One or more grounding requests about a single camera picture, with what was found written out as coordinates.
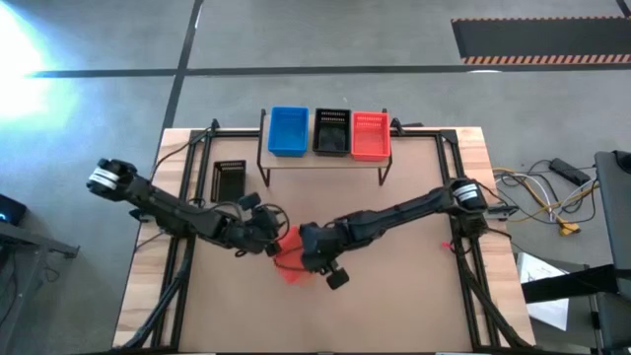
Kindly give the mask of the wooden shelf black metal legs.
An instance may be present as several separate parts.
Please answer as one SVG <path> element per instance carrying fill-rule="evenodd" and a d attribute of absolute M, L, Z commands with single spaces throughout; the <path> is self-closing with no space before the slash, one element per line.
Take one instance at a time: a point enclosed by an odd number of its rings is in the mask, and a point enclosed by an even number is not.
<path fill-rule="evenodd" d="M 256 156 L 256 165 L 263 178 L 266 187 L 270 185 L 272 170 L 279 169 L 377 169 L 379 173 L 379 185 L 386 181 L 387 174 L 392 164 L 392 156 L 380 162 L 355 161 L 350 154 L 344 157 L 319 156 L 313 151 L 313 133 L 315 116 L 309 116 L 308 149 L 305 155 L 300 157 L 276 157 L 268 150 L 268 138 L 271 124 L 271 114 L 261 110 L 260 128 Z"/>

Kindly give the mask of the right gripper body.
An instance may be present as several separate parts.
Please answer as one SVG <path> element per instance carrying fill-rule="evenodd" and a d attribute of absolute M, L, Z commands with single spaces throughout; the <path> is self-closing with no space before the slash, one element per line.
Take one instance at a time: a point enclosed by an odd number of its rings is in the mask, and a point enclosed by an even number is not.
<path fill-rule="evenodd" d="M 305 240 L 305 269 L 308 272 L 334 272 L 338 268 L 339 240 Z"/>

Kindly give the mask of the black plastic basket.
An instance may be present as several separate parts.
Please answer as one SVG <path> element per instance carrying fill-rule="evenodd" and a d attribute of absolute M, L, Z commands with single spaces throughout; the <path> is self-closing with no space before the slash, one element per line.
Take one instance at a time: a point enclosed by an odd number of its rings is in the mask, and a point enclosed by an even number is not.
<path fill-rule="evenodd" d="M 338 108 L 315 110 L 313 151 L 320 156 L 344 157 L 350 152 L 351 111 Z"/>
<path fill-rule="evenodd" d="M 211 198 L 212 202 L 237 202 L 245 195 L 246 161 L 218 161 L 214 163 Z"/>

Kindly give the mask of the black power adapter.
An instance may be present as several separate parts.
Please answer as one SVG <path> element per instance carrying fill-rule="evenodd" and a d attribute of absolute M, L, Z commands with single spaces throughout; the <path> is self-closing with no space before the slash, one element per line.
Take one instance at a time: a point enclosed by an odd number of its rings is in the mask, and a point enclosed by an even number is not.
<path fill-rule="evenodd" d="M 589 175 L 559 158 L 553 159 L 548 169 L 576 186 L 581 186 L 591 180 Z"/>

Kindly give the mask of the orange plastic basket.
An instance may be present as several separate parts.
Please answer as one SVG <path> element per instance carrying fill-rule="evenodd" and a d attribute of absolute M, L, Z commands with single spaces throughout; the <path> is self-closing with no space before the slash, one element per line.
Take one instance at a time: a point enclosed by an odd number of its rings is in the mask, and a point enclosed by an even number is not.
<path fill-rule="evenodd" d="M 381 162 L 390 156 L 387 112 L 354 111 L 351 116 L 351 156 L 356 161 Z"/>
<path fill-rule="evenodd" d="M 280 252 L 273 257 L 278 274 L 289 285 L 306 285 L 312 275 L 302 264 L 303 243 L 299 227 L 292 226 L 279 242 Z"/>

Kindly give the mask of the white paper sheet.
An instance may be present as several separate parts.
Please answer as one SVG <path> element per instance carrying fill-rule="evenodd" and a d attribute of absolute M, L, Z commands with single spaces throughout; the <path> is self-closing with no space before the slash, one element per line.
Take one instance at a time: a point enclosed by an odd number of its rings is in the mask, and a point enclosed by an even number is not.
<path fill-rule="evenodd" d="M 519 252 L 517 255 L 517 268 L 522 284 L 567 274 L 567 271 L 559 269 L 525 252 Z M 531 318 L 542 321 L 560 330 L 567 330 L 569 311 L 568 298 L 527 304 L 526 308 Z"/>

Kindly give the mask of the blue plastic basket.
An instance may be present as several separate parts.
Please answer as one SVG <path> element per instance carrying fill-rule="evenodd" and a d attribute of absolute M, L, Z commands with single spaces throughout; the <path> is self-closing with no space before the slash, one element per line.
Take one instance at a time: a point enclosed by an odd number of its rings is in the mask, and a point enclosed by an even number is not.
<path fill-rule="evenodd" d="M 268 151 L 277 157 L 303 157 L 309 142 L 309 109 L 275 106 L 271 111 Z"/>

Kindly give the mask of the black aluminium table frame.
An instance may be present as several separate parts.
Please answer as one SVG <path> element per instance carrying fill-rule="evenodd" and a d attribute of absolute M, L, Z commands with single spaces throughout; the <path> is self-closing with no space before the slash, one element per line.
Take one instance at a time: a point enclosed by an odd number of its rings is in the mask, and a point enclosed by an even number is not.
<path fill-rule="evenodd" d="M 280 205 L 295 224 L 361 209 L 382 209 L 454 175 L 440 159 L 431 128 L 392 141 L 383 185 L 376 169 L 279 169 L 265 186 L 256 165 L 258 139 L 222 129 L 197 156 L 246 160 L 246 186 Z M 182 352 L 460 352 L 472 347 L 456 258 L 441 242 L 449 220 L 430 216 L 400 226 L 339 263 L 349 282 L 337 290 L 313 275 L 289 285 L 265 255 L 235 257 L 198 243 L 192 261 L 178 348 Z"/>

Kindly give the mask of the grey metal stand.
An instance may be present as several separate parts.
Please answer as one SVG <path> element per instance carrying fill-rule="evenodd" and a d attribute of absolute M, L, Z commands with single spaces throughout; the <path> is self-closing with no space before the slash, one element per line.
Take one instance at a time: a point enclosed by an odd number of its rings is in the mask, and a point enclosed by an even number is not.
<path fill-rule="evenodd" d="M 8 260 L 9 266 L 13 267 L 13 277 L 10 277 L 8 283 L 9 288 L 13 289 L 9 293 L 11 301 L 0 315 L 0 355 L 7 355 L 16 324 L 38 288 L 48 254 L 58 252 L 66 258 L 75 258 L 79 247 L 8 223 L 0 223 L 0 245 L 2 244 L 14 251 L 15 260 Z"/>

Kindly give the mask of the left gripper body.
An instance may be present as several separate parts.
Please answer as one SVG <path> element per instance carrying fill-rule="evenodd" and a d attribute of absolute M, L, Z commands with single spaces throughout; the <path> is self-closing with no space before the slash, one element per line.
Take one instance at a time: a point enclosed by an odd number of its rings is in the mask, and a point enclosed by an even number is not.
<path fill-rule="evenodd" d="M 279 206 L 254 207 L 245 226 L 248 239 L 265 248 L 286 236 L 286 212 Z"/>

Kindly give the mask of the black device blue light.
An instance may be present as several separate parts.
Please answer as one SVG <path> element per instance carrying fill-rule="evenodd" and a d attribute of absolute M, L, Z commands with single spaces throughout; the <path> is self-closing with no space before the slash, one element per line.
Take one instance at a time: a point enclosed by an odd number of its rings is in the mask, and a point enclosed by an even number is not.
<path fill-rule="evenodd" d="M 27 214 L 23 203 L 0 193 L 0 222 L 19 226 Z"/>

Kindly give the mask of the grey metal cart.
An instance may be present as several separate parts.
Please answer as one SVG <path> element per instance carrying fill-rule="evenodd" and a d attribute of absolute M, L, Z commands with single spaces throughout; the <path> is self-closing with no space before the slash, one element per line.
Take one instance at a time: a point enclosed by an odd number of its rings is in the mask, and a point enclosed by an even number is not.
<path fill-rule="evenodd" d="M 597 152 L 595 160 L 616 287 L 596 297 L 603 347 L 631 355 L 631 153 Z"/>

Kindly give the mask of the black hazard-striped floor mat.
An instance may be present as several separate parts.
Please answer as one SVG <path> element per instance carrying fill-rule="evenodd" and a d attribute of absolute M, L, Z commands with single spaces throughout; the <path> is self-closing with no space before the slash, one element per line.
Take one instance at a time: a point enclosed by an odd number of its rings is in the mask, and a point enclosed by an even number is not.
<path fill-rule="evenodd" d="M 466 65 L 631 63 L 631 18 L 456 18 Z"/>

